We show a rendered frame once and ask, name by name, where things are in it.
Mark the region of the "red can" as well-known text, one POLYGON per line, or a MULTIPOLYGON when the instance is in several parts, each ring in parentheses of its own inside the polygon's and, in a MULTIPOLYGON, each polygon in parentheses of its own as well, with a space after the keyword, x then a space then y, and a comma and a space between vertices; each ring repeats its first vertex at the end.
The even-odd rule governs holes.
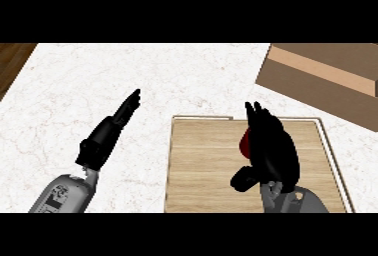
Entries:
POLYGON ((239 141, 239 151, 242 156, 249 160, 249 131, 251 129, 247 128, 244 136, 239 141))

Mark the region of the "pale wooden tray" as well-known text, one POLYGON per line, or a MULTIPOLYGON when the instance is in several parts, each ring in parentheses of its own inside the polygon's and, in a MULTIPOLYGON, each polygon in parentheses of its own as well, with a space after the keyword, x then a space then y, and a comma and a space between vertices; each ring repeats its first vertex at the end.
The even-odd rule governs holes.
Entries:
MULTIPOLYGON (((283 118, 300 159, 298 185, 317 195, 329 212, 351 213, 344 180, 337 165, 322 121, 317 118, 283 118)), ((171 119, 171 142, 167 172, 167 213, 260 213, 260 189, 241 193, 230 178, 249 160, 239 151, 247 122, 230 117, 176 116, 171 119)))

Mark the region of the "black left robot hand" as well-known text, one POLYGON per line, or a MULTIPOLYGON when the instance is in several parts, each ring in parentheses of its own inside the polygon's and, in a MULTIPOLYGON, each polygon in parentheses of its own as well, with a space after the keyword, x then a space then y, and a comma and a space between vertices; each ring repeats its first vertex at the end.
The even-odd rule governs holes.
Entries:
POLYGON ((140 106, 140 90, 136 89, 112 116, 106 116, 89 137, 80 143, 75 163, 99 171, 112 153, 121 131, 140 106))

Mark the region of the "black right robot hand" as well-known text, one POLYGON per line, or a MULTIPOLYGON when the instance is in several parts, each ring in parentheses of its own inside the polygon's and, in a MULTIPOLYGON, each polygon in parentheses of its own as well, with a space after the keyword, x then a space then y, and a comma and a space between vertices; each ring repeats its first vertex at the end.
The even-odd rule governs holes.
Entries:
POLYGON ((257 183, 282 183, 282 193, 294 191, 300 179, 300 162, 292 138, 282 122, 258 102, 245 103, 249 165, 230 179, 230 186, 245 192, 257 183))

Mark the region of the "brown cardboard box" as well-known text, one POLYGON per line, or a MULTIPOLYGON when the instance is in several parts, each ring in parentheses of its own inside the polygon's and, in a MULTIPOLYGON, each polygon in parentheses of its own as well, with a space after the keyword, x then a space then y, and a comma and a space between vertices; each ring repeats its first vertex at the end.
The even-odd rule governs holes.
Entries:
POLYGON ((255 83, 378 132, 378 43, 273 43, 255 83))

